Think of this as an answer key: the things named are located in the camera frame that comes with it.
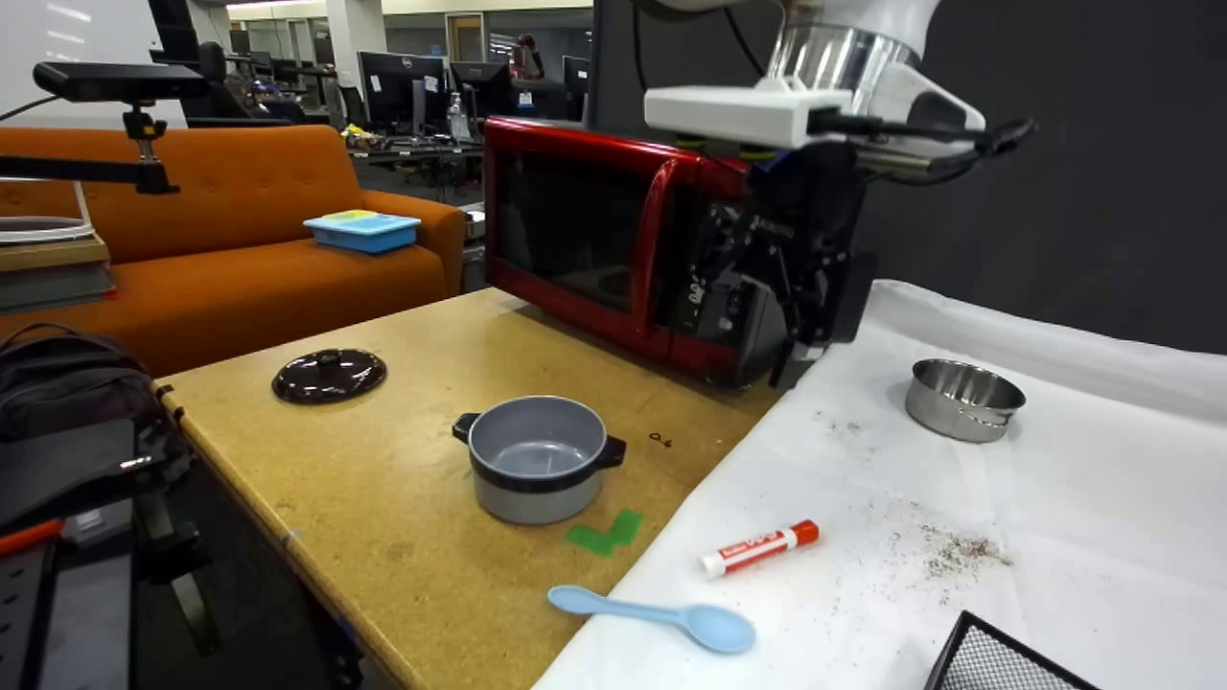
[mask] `red microwave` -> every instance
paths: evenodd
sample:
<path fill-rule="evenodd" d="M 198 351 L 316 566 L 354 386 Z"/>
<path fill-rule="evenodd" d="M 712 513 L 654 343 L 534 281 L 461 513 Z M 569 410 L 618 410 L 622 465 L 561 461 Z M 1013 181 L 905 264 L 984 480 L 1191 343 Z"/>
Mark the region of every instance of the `red microwave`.
<path fill-rule="evenodd" d="M 487 118 L 484 135 L 492 282 L 670 366 L 744 360 L 744 338 L 677 324 L 704 219 L 744 198 L 744 167 L 534 118 Z"/>

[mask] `small pot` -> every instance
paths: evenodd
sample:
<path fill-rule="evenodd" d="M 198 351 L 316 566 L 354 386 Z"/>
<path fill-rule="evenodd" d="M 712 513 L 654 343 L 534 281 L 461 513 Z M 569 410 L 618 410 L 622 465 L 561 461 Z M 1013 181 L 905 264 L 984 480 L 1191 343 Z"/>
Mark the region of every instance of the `small pot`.
<path fill-rule="evenodd" d="M 516 525 L 585 511 L 603 471 L 626 456 L 626 442 L 572 397 L 511 397 L 487 415 L 461 415 L 454 438 L 466 443 L 477 501 Z"/>
<path fill-rule="evenodd" d="M 988 443 L 1006 438 L 1025 403 L 1026 393 L 1017 383 L 984 366 L 958 360 L 918 360 L 905 410 L 930 433 Z"/>

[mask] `metal bowl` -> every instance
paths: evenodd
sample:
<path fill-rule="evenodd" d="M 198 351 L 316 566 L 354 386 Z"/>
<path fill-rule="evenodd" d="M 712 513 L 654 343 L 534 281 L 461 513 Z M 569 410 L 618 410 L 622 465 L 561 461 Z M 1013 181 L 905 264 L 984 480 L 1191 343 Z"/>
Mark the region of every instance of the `metal bowl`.
<path fill-rule="evenodd" d="M 1026 393 L 958 360 L 918 360 L 907 386 L 907 419 L 930 433 L 988 443 L 1006 438 L 1010 419 L 1026 403 Z"/>

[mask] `orange chair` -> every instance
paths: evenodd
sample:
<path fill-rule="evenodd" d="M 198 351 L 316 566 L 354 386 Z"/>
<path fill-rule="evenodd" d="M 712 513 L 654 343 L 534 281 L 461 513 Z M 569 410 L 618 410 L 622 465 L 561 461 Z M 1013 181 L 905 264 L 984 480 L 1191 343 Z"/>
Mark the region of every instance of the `orange chair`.
<path fill-rule="evenodd" d="M 0 154 L 134 157 L 117 131 L 0 131 Z M 156 157 L 176 195 L 85 184 L 114 292 L 7 309 L 0 332 L 60 322 L 117 342 L 153 370 L 180 370 L 461 292 L 462 216 L 355 187 L 354 159 L 327 126 L 171 131 Z M 0 184 L 0 216 L 73 216 L 68 198 L 51 184 Z M 345 207 L 413 216 L 422 241 L 355 255 L 305 236 L 303 219 Z"/>

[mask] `white table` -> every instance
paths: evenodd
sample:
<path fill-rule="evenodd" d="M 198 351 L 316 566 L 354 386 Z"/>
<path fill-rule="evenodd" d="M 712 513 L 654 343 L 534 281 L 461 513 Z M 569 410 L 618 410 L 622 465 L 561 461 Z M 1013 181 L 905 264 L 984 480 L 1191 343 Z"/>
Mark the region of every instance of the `white table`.
<path fill-rule="evenodd" d="M 911 360 L 1026 392 L 1013 433 L 958 443 L 905 419 Z M 797 517 L 823 540 L 704 580 L 699 554 Z M 1223 687 L 1227 357 L 1107 342 L 873 282 L 855 343 L 806 379 L 682 501 L 615 587 L 716 601 L 760 644 L 716 658 L 597 616 L 542 687 L 923 687 L 962 610 L 1113 690 Z"/>

